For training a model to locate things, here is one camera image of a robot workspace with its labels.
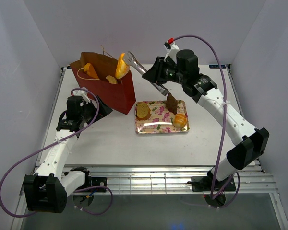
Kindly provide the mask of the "metal serving tongs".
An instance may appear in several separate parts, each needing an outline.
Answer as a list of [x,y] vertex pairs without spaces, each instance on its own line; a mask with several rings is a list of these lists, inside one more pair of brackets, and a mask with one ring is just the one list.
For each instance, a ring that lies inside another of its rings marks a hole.
[[[127,65],[133,67],[141,75],[144,75],[147,72],[147,70],[138,62],[134,54],[132,54],[130,51],[126,52],[122,59]],[[168,89],[162,84],[151,83],[151,85],[153,85],[163,96],[167,96],[169,93]]]

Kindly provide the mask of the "small oval bread roll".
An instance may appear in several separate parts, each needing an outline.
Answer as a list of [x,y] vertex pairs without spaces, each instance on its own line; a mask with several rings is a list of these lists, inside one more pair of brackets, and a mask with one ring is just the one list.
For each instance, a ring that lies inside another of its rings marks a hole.
[[115,71],[115,78],[121,79],[123,78],[130,70],[130,66],[126,64],[123,60],[125,53],[122,52],[119,56],[116,71]]

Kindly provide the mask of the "large orange muffin bread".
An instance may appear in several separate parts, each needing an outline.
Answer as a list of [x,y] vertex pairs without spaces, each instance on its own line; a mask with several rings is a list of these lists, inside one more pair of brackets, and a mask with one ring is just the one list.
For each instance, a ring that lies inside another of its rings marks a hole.
[[117,79],[111,75],[106,76],[106,79],[109,81],[110,84],[118,84]]

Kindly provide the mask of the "brown chocolate figure bread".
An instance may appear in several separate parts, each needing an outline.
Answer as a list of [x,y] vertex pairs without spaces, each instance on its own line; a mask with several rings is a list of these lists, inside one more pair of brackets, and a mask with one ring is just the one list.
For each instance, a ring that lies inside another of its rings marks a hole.
[[178,101],[174,98],[174,96],[171,93],[168,93],[165,105],[170,112],[172,112],[175,115],[177,114]]

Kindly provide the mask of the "red paper bag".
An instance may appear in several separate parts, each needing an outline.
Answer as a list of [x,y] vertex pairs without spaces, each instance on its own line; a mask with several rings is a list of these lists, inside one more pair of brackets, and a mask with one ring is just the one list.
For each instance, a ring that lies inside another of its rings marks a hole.
[[[81,70],[86,64],[92,64],[99,79],[94,80]],[[117,84],[110,83],[106,77],[115,76],[118,60],[95,52],[82,52],[80,59],[70,64],[79,87],[91,91],[110,108],[128,114],[136,102],[132,74],[129,71]]]

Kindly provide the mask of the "braided twisted bread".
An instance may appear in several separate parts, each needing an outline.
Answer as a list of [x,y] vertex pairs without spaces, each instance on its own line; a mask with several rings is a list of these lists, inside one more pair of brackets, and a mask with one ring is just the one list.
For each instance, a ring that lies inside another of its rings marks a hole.
[[95,68],[91,63],[87,63],[83,67],[83,71],[93,80],[99,80],[99,77],[95,71]]

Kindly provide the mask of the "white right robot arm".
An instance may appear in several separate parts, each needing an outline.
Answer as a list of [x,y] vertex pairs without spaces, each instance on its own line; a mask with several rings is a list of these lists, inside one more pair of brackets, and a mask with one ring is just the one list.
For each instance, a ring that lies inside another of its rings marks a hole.
[[182,86],[184,93],[204,108],[222,127],[221,136],[228,135],[234,148],[196,185],[220,190],[236,171],[260,157],[266,148],[269,132],[249,123],[227,101],[227,92],[220,90],[207,75],[200,73],[198,57],[192,50],[180,50],[173,39],[165,42],[168,50],[164,57],[157,57],[153,66],[143,74],[164,96],[170,96],[163,84],[171,81]]

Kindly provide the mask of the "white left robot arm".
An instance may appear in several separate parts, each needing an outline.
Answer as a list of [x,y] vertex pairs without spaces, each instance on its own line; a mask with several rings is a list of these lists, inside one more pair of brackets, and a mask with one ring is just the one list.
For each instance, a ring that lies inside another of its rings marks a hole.
[[112,112],[98,96],[86,88],[72,90],[67,98],[67,109],[59,117],[54,142],[34,174],[24,178],[23,187],[27,208],[35,212],[61,213],[67,198],[76,190],[92,188],[89,170],[85,167],[71,169],[62,175],[66,160],[80,134],[94,122]]

